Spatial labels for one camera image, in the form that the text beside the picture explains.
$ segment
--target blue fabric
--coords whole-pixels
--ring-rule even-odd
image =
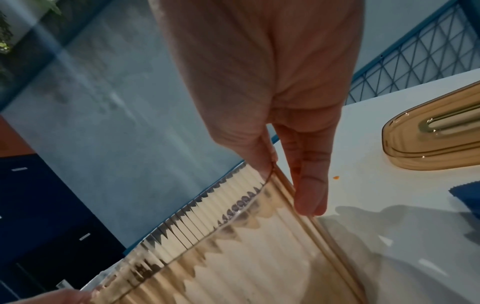
[[[461,200],[476,218],[480,219],[480,181],[453,187],[449,192]]]

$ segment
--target table surface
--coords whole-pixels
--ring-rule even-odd
[[[401,169],[384,155],[381,135],[397,114],[478,80],[480,69],[342,110],[328,209],[319,220],[351,259],[372,303],[480,303],[480,220],[448,192],[480,180],[480,166]],[[281,143],[275,147],[288,173]]]

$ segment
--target wire mesh fence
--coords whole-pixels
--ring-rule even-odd
[[[477,68],[479,37],[455,4],[355,79],[345,104]]]

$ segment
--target hand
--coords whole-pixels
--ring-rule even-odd
[[[12,304],[86,304],[90,300],[90,292],[60,289],[37,295]]]
[[[150,0],[212,138],[263,175],[275,150],[300,214],[327,208],[334,133],[357,60],[362,0]]]

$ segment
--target transparent amber container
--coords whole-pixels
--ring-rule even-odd
[[[146,237],[92,304],[365,303],[362,285],[319,223],[295,213],[275,167],[241,164]]]
[[[411,170],[480,164],[480,82],[392,118],[382,130],[389,160]]]

